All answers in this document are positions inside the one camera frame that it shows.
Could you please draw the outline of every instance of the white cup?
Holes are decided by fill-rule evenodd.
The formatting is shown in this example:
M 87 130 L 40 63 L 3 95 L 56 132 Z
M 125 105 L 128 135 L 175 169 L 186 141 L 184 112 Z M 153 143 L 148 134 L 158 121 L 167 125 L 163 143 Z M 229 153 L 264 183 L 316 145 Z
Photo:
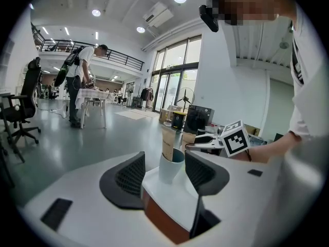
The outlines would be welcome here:
M 169 161 L 161 153 L 159 164 L 159 180 L 166 184 L 171 184 L 184 164 L 184 154 L 182 151 L 174 148 L 173 160 Z

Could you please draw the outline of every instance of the headset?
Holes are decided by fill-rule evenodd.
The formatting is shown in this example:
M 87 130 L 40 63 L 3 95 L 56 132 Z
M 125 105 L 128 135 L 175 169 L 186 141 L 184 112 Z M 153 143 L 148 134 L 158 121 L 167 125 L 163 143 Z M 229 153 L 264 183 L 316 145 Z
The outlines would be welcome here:
M 225 0 L 207 0 L 207 5 L 199 7 L 200 17 L 211 31 L 218 32 L 218 20 L 224 20 L 231 26 L 239 24 L 237 14 L 232 12 L 229 5 Z

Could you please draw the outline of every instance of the standing fan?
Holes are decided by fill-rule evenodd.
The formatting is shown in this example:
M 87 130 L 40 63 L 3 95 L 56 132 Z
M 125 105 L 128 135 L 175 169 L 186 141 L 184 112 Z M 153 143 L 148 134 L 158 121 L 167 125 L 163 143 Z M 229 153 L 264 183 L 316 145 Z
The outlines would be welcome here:
M 190 88 L 181 88 L 180 91 L 179 91 L 178 97 L 180 99 L 177 101 L 177 105 L 180 101 L 184 102 L 183 112 L 185 110 L 187 102 L 189 104 L 193 104 L 193 102 L 194 102 L 194 92 Z

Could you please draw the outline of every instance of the man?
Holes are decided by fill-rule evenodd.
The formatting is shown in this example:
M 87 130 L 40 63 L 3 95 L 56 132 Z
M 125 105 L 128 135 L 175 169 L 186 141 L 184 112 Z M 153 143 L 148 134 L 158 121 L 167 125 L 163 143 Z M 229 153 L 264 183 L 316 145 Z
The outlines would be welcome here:
M 261 23 L 275 20 L 278 16 L 286 16 L 292 20 L 295 54 L 291 61 L 291 75 L 294 79 L 295 96 L 327 62 L 314 27 L 294 0 L 217 0 L 217 3 L 220 13 L 218 18 L 230 24 L 246 24 L 248 21 Z M 250 157 L 246 152 L 242 152 L 234 158 L 267 163 L 270 157 L 282 156 L 301 140 L 310 138 L 307 125 L 295 107 L 288 133 L 269 145 L 250 148 Z
M 97 57 L 106 56 L 108 47 L 100 45 L 97 48 L 86 47 L 79 53 L 80 65 L 72 65 L 66 75 L 67 89 L 70 95 L 70 123 L 73 128 L 80 128 L 80 120 L 77 117 L 78 109 L 76 109 L 76 98 L 81 88 L 82 79 L 85 78 L 86 83 L 91 81 L 88 67 L 90 61 L 95 54 Z

